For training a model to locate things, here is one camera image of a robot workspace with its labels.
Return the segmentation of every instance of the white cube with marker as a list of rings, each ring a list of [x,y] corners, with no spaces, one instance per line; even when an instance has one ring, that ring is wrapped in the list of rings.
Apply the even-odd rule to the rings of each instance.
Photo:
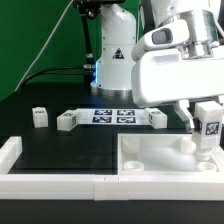
[[[76,110],[67,110],[57,117],[57,129],[59,131],[71,131],[77,124],[80,112]]]
[[[157,108],[146,108],[144,115],[155,129],[167,128],[167,115]]]
[[[33,111],[33,122],[35,128],[48,127],[48,115],[45,107],[36,107]]]

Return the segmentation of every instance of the white plastic part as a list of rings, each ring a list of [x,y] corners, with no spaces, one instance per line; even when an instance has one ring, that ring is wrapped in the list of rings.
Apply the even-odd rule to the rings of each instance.
[[[7,174],[22,153],[21,137],[10,137],[0,148],[0,174]]]
[[[220,147],[213,149],[208,161],[217,166],[217,172],[198,172],[194,156],[180,152],[181,139],[188,135],[133,135],[140,139],[138,155],[122,153],[124,136],[132,135],[118,136],[118,175],[3,174],[0,199],[224,200],[224,152]],[[144,171],[123,170],[123,164],[133,157],[146,161]]]
[[[139,161],[128,161],[124,163],[124,171],[144,171],[144,164]]]
[[[152,36],[154,33],[159,32],[163,29],[169,29],[172,33],[172,42],[168,44],[156,45],[153,43]],[[179,46],[189,39],[188,25],[185,20],[176,20],[168,25],[153,30],[145,34],[135,45],[132,51],[132,59],[134,61],[139,60],[146,52],[161,50]]]
[[[136,43],[135,17],[117,4],[101,8],[102,55],[96,63],[94,88],[131,90],[131,51]]]
[[[145,117],[155,129],[167,128],[167,115],[157,108],[146,108]]]
[[[191,136],[183,137],[181,139],[181,152],[193,155],[196,150],[196,144],[192,141]]]
[[[135,136],[124,136],[122,138],[122,151],[127,154],[139,152],[139,138]]]
[[[200,156],[205,156],[206,150],[218,147],[221,140],[222,119],[224,108],[215,101],[195,104],[195,118],[199,119],[199,132],[192,134]]]
[[[48,114],[45,107],[36,107],[33,111],[33,122],[35,128],[48,127]]]
[[[206,137],[197,132],[192,133],[192,141],[197,145],[197,148],[199,149],[218,147],[220,144],[220,139],[220,135]]]
[[[146,53],[132,70],[134,102],[143,108],[223,95],[224,47],[213,52],[214,58],[188,61],[177,49]]]
[[[80,113],[76,110],[67,110],[57,117],[59,131],[71,131],[79,122]]]
[[[186,11],[206,10],[213,13],[218,20],[221,0],[151,0],[156,27],[166,19]]]
[[[209,162],[198,162],[195,168],[199,172],[217,172],[217,166]]]

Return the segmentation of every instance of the black tabletop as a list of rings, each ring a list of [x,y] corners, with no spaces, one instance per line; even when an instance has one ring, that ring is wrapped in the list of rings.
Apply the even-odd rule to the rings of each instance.
[[[35,129],[32,108],[41,106],[47,108],[49,127]],[[172,106],[160,108],[169,116],[168,129],[78,125],[71,132],[57,131],[57,116],[76,108],[137,109],[131,97],[94,95],[81,84],[26,85],[0,103],[0,144],[9,136],[23,140],[23,153],[10,173],[113,175],[118,133],[185,133]],[[0,223],[221,224],[223,209],[224,202],[215,201],[1,200]]]

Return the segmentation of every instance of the green background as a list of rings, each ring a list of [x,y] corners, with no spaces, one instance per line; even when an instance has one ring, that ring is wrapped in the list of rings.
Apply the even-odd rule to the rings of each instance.
[[[0,101],[14,91],[69,2],[0,1]],[[136,17],[138,0],[126,0],[121,6]],[[97,59],[101,54],[100,18],[89,21],[89,28],[93,53]],[[47,67],[83,65],[84,46],[80,16],[71,7],[31,73]],[[76,77],[75,81],[81,82],[82,79]]]

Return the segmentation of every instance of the white block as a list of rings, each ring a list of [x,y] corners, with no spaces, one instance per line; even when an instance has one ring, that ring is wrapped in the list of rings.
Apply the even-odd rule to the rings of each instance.
[[[196,144],[192,141],[192,137],[183,137],[181,139],[181,152],[192,155],[195,153]]]
[[[33,122],[35,128],[48,127],[48,115],[45,107],[33,108]]]
[[[224,108],[215,101],[195,104],[195,118],[201,122],[222,121]]]
[[[167,128],[167,115],[157,108],[146,108],[144,115],[155,129]]]
[[[76,110],[67,110],[65,113],[57,117],[57,128],[60,131],[71,131],[80,118],[80,112]]]
[[[0,174],[7,174],[21,153],[21,137],[10,137],[0,149]]]

